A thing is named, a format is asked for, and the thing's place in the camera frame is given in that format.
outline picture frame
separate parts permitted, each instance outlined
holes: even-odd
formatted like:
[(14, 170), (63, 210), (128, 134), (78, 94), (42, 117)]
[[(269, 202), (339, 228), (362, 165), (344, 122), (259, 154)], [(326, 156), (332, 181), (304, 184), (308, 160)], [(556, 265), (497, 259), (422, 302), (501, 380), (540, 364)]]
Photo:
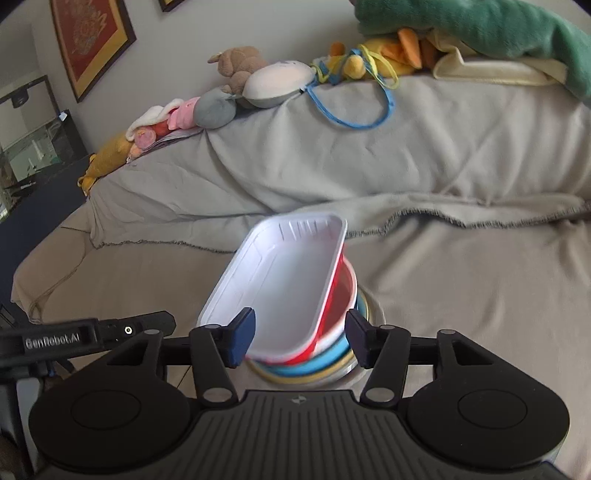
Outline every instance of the picture frame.
[(124, 0), (50, 0), (57, 42), (76, 102), (136, 40)]
[(170, 12), (172, 9), (182, 4), (184, 0), (158, 0), (163, 12)]

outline teddy bear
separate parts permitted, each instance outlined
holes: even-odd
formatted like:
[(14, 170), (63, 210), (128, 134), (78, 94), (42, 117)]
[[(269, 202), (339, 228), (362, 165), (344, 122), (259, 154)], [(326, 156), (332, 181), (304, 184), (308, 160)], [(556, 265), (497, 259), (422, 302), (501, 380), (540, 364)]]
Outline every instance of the teddy bear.
[(248, 77), (269, 65), (255, 47), (234, 47), (211, 57), (207, 63), (217, 63), (220, 75), (230, 78), (222, 87), (225, 93), (241, 95)]

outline pink plush toy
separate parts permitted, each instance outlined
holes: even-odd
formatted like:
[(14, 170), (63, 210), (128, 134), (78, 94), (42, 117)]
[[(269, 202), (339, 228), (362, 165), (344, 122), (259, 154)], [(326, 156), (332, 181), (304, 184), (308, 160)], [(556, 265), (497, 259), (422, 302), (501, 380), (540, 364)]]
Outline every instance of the pink plush toy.
[(195, 97), (187, 100), (170, 114), (170, 118), (168, 119), (169, 130), (177, 130), (179, 128), (187, 130), (197, 125), (195, 120), (193, 120), (193, 109), (199, 98)]
[(156, 132), (152, 127), (139, 127), (135, 131), (135, 145), (140, 150), (146, 150), (156, 142)]
[(136, 158), (140, 158), (144, 153), (135, 143), (129, 149), (129, 155), (127, 156), (127, 162), (131, 160), (135, 160)]

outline yellow cord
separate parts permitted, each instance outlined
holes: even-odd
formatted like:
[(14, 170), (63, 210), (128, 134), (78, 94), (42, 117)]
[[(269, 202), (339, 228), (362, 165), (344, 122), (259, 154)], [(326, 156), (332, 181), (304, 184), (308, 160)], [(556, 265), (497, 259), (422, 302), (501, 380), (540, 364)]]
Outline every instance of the yellow cord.
[[(398, 80), (398, 74), (396, 73), (396, 70), (394, 70), (394, 68), (392, 67), (390, 62), (388, 60), (386, 60), (384, 57), (382, 57), (379, 53), (374, 53), (372, 51), (369, 51), (368, 48), (363, 44), (359, 45), (359, 49), (360, 49), (361, 53), (363, 54), (364, 59), (367, 60), (367, 62), (371, 65), (371, 70), (369, 72), (370, 75), (373, 78), (375, 78), (375, 80), (384, 88), (387, 88), (390, 90), (394, 90), (394, 89), (398, 88), (398, 84), (400, 83), (400, 81)], [(384, 64), (388, 73), (392, 77), (392, 80), (394, 81), (394, 83), (392, 85), (388, 85), (387, 83), (383, 82), (380, 79), (379, 73), (378, 73), (378, 67), (375, 64), (374, 59), (379, 60), (380, 62), (382, 62)]]
[[(369, 51), (369, 49), (363, 45), (358, 45), (358, 49), (361, 52), (363, 59), (369, 64), (369, 74), (384, 88), (389, 90), (394, 90), (398, 88), (398, 84), (400, 83), (398, 79), (398, 74), (396, 70), (392, 67), (390, 62), (382, 57), (379, 53), (374, 53)], [(333, 66), (329, 69), (327, 74), (322, 73), (322, 70), (318, 65), (311, 64), (310, 66), (316, 71), (316, 75), (318, 77), (319, 83), (326, 83), (331, 75), (334, 75), (339, 70), (341, 70), (341, 65), (344, 61), (349, 58), (350, 55), (339, 55), (338, 57), (331, 57), (331, 61), (333, 61)], [(380, 78), (378, 66), (376, 65), (375, 61), (378, 60), (386, 67), (388, 73), (392, 77), (393, 83), (387, 83)]]

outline stuffed animal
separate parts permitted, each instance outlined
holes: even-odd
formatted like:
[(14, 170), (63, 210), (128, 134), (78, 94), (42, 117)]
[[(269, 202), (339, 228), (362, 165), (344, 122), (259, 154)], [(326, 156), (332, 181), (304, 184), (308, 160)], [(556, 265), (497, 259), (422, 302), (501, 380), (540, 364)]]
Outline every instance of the stuffed animal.
[[(398, 39), (394, 37), (375, 37), (366, 40), (362, 45), (370, 52), (382, 56), (398, 76), (411, 75), (416, 70), (423, 68), (421, 45), (417, 34), (410, 28), (400, 29)], [(433, 51), (428, 52), (430, 57), (433, 55)], [(345, 46), (342, 43), (333, 43), (330, 47), (330, 56), (326, 65), (329, 70), (334, 71), (335, 62), (341, 61), (343, 55), (345, 55)], [(376, 67), (382, 77), (392, 77), (390, 69), (383, 62), (377, 61)], [(366, 75), (363, 58), (359, 55), (349, 56), (343, 65), (343, 74), (353, 80), (363, 78)]]
[(170, 118), (172, 111), (176, 110), (184, 103), (180, 98), (175, 98), (165, 106), (154, 105), (136, 119), (127, 129), (125, 136), (127, 140), (133, 142), (135, 139), (135, 133), (140, 127), (153, 127), (156, 124), (167, 122)]
[(140, 158), (144, 154), (144, 151), (140, 149), (135, 143), (131, 145), (129, 149), (129, 155), (127, 155), (127, 161), (134, 161), (136, 158)]
[(315, 70), (297, 60), (278, 61), (253, 73), (242, 96), (259, 108), (272, 108), (298, 95), (314, 80)]
[(193, 110), (198, 101), (199, 97), (191, 98), (174, 110), (168, 119), (168, 129), (170, 131), (178, 129), (188, 130), (189, 128), (195, 127)]
[(516, 0), (350, 1), (355, 4), (355, 17), (363, 35), (389, 34), (402, 27), (436, 28), (481, 56), (562, 62), (567, 72), (565, 87), (580, 100), (591, 103), (591, 35), (554, 12)]
[(95, 182), (117, 168), (125, 165), (133, 142), (125, 138), (125, 132), (109, 140), (95, 155), (90, 156), (90, 166), (83, 177), (78, 179), (78, 186), (88, 196)]
[(214, 88), (202, 95), (193, 110), (195, 124), (203, 128), (220, 128), (236, 116), (236, 95)]
[(146, 150), (150, 148), (154, 142), (156, 142), (156, 140), (168, 135), (169, 133), (170, 130), (166, 120), (155, 125), (139, 127), (135, 130), (134, 145), (136, 145), (140, 150)]
[(217, 63), (220, 75), (230, 78), (222, 91), (241, 95), (248, 77), (268, 63), (255, 47), (235, 47), (211, 57), (207, 63)]

